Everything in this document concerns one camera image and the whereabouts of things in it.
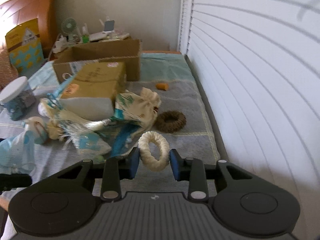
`small desk fan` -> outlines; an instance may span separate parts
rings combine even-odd
[[[73,19],[73,18],[67,18],[67,19],[65,19],[62,23],[61,23],[61,30],[64,32],[64,33],[66,33],[66,34],[68,34],[68,41],[69,42],[73,42],[74,41],[74,39],[73,39],[73,31],[75,30],[75,29],[78,29],[78,27],[77,27],[77,22],[76,22],[76,20],[75,19]]]

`gray blanket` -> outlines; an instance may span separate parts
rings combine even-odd
[[[169,90],[156,90],[157,82],[169,83]],[[49,92],[53,92],[58,82],[49,62],[43,66],[29,80],[34,94],[39,101]],[[185,127],[174,134],[163,134],[170,148],[175,148],[182,157],[194,157],[203,160],[204,163],[215,164],[219,159],[216,149],[214,134],[209,118],[204,109],[195,80],[182,55],[175,54],[142,54],[141,57],[141,79],[140,82],[128,82],[127,89],[140,94],[141,88],[146,87],[156,91],[162,104],[159,113],[168,110],[178,110],[184,113],[187,119]],[[0,138],[16,136],[23,131],[21,121],[12,121],[8,118],[5,110],[0,110]],[[37,105],[25,116],[39,116]],[[36,169],[31,173],[33,183],[47,178],[48,176],[83,159],[70,143],[63,149],[64,143],[51,140],[45,145],[35,145]],[[158,149],[150,146],[155,157]],[[93,190],[94,195],[100,193],[101,180],[97,179]],[[213,182],[208,182],[210,195],[215,194]],[[170,166],[161,172],[149,171],[140,162],[136,178],[134,180],[123,180],[121,182],[123,193],[126,191],[148,191],[148,192],[172,192],[188,190],[186,182],[176,182],[173,178]],[[18,188],[3,193],[10,200],[14,194],[22,190]]]

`bed frame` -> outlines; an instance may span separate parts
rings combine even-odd
[[[6,48],[5,34],[15,26],[38,18],[44,57],[47,57],[58,35],[53,0],[9,0],[0,5],[0,49]]]

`cardboard box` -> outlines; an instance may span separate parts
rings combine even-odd
[[[43,64],[38,19],[17,25],[6,34],[5,41],[10,62],[20,76],[30,77]]]
[[[59,83],[62,83],[92,60],[96,62],[124,62],[127,81],[139,81],[140,55],[140,40],[90,42],[76,45],[62,52],[53,63],[53,69]]]
[[[67,110],[90,120],[113,116],[116,96],[125,90],[123,62],[84,65],[65,88],[59,102]]]

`jar lid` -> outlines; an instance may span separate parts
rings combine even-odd
[[[11,81],[7,86],[0,92],[0,104],[4,105],[19,95],[25,87],[28,85],[27,77],[18,77]]]

